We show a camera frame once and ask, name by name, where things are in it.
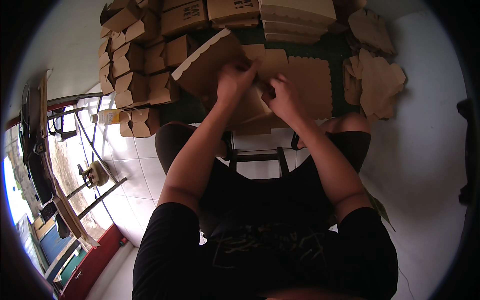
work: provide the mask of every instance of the green leaf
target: green leaf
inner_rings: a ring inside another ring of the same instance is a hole
[[[392,227],[393,231],[396,232],[395,228],[393,228],[392,226],[392,223],[390,223],[390,219],[388,218],[388,215],[387,215],[387,210],[385,209],[385,206],[380,202],[378,201],[377,198],[373,197],[372,194],[370,194],[367,190],[366,187],[363,187],[365,189],[365,192],[367,193],[367,196],[368,196],[368,200],[370,200],[370,204],[373,206],[373,209],[382,217],[385,219],[385,221],[388,222],[388,224],[390,224],[390,226]]]

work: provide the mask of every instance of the forearm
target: forearm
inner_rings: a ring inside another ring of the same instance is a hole
[[[352,207],[356,209],[370,206],[358,174],[340,150],[325,136],[325,132],[318,128],[313,120],[306,118],[299,119],[292,124],[292,128],[308,147],[325,194],[336,208],[337,217],[340,214],[340,219],[343,219],[345,210],[350,212]]]
[[[168,170],[160,203],[169,202],[168,198],[178,197],[179,193],[196,201],[202,197],[232,111],[231,107],[215,105],[195,130]]]

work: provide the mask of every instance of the hand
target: hand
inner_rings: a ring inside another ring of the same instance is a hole
[[[235,60],[223,66],[218,74],[217,103],[235,108],[243,94],[252,85],[262,62],[254,60],[251,67]]]
[[[300,100],[300,95],[295,85],[284,75],[278,74],[276,78],[267,80],[275,89],[276,97],[265,92],[262,100],[268,107],[290,127],[304,119],[308,119],[307,109]]]

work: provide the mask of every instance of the wire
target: wire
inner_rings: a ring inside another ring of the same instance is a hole
[[[403,277],[405,277],[405,279],[407,280],[408,290],[410,292],[410,295],[412,295],[412,299],[415,300],[415,297],[413,296],[412,290],[410,289],[410,282],[408,281],[408,278],[405,276],[405,274],[403,274],[402,270],[400,270],[400,267],[398,267],[398,270],[403,275]]]

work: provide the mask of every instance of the black shorts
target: black shorts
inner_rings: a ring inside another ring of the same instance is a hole
[[[165,173],[187,143],[194,130],[180,124],[168,124],[156,134],[156,152]],[[326,134],[343,153],[356,172],[370,146],[371,135],[366,132],[341,132]],[[210,237],[218,224],[236,208],[246,203],[269,201],[275,205],[295,205],[302,209],[304,217],[328,223],[333,206],[328,201],[312,156],[298,168],[275,180],[257,182],[233,171],[215,160],[210,179],[199,202],[200,229]]]

